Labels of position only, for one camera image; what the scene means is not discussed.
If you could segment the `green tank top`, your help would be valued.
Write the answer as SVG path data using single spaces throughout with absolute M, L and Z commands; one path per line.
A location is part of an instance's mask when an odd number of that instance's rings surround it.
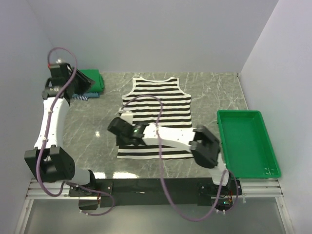
M 86 77 L 93 80 L 94 83 L 91 88 L 87 91 L 88 93 L 102 93 L 104 91 L 105 85 L 102 75 L 97 69 L 85 69 L 80 70 Z

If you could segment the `black white striped tank top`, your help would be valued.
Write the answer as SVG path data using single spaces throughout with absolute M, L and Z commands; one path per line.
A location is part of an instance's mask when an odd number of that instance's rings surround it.
M 122 96 L 122 104 L 141 95 L 152 95 L 161 100 L 163 110 L 159 126 L 190 129 L 192 128 L 190 94 L 185 93 L 175 77 L 166 80 L 147 80 L 143 77 L 133 78 L 132 90 Z M 156 123 L 160 111 L 159 101 L 153 97 L 139 97 L 125 108 L 133 113 L 133 124 L 140 121 Z M 157 159 L 159 158 L 158 144 L 139 146 L 119 146 L 117 158 L 123 159 Z M 162 146 L 163 159 L 192 158 L 192 154 L 177 147 Z

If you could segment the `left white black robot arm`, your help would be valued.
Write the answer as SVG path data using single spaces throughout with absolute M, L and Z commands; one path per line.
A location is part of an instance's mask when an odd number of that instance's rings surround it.
M 63 148 L 63 130 L 71 98 L 87 91 L 94 81 L 66 62 L 50 64 L 48 68 L 51 76 L 42 91 L 41 128 L 34 148 L 24 154 L 25 162 L 37 181 L 67 181 L 80 185 L 85 195 L 94 195 L 98 189 L 94 173 L 76 166 Z

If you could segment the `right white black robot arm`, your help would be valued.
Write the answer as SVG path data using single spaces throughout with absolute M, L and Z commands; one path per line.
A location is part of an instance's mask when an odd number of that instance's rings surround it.
M 218 194 L 224 195 L 231 189 L 220 142 L 203 125 L 197 128 L 170 128 L 147 122 L 130 124 L 116 117 L 109 124 L 108 131 L 116 136 L 119 158 L 193 158 L 197 165 L 208 169 Z

